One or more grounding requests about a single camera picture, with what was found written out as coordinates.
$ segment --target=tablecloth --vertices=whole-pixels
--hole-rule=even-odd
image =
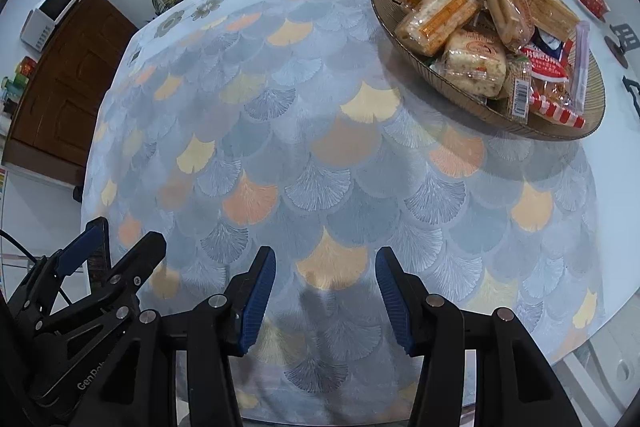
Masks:
[[[139,63],[148,44],[130,45],[102,102],[82,219],[109,219],[114,262],[164,235],[166,261],[138,294],[161,314],[192,309],[273,248],[258,341],[232,360],[243,416],[408,418],[421,360],[386,317],[373,268],[385,245],[461,308],[511,307],[551,361],[600,326],[580,142],[506,135],[447,102],[393,50],[370,0],[267,0],[228,16],[224,0],[183,5],[146,28],[167,40],[159,53]],[[176,26],[189,31],[174,42]]]

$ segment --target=yellow leaf pattern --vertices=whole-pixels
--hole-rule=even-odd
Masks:
[[[185,149],[175,161],[182,172],[191,174],[192,172],[198,172],[204,169],[215,150],[216,143],[214,141],[201,142],[193,135],[187,149]]]
[[[263,74],[238,73],[225,89],[220,91],[220,100],[225,103],[244,103],[258,96],[266,83]]]
[[[287,46],[304,39],[314,28],[311,22],[291,22],[285,20],[284,24],[267,38],[267,42],[273,46]]]
[[[579,330],[587,327],[591,324],[594,315],[596,314],[596,304],[598,302],[598,293],[591,293],[587,288],[587,295],[584,296],[584,301],[577,312],[575,312],[573,323]]]
[[[553,207],[551,192],[538,192],[525,182],[520,201],[511,209],[511,217],[521,229],[537,232],[551,218]]]
[[[109,181],[107,181],[107,184],[105,185],[102,192],[100,193],[100,199],[102,199],[102,204],[104,206],[109,206],[111,203],[113,203],[113,200],[116,198],[117,191],[118,191],[118,186],[111,181],[111,178],[109,178]]]
[[[498,282],[485,269],[478,293],[465,304],[465,309],[491,315],[496,308],[512,309],[517,297],[518,281],[516,279],[508,283]]]
[[[300,275],[321,290],[342,290],[351,286],[367,266],[367,248],[347,248],[326,229],[309,257],[296,263]]]
[[[357,95],[340,108],[351,120],[372,123],[374,120],[385,121],[391,118],[400,102],[400,90],[397,87],[374,89],[363,82]]]
[[[156,92],[154,93],[154,99],[156,100],[168,99],[175,92],[175,90],[178,89],[181,83],[182,83],[181,77],[173,76],[170,74],[164,81],[164,84],[162,84],[162,86],[156,89]]]

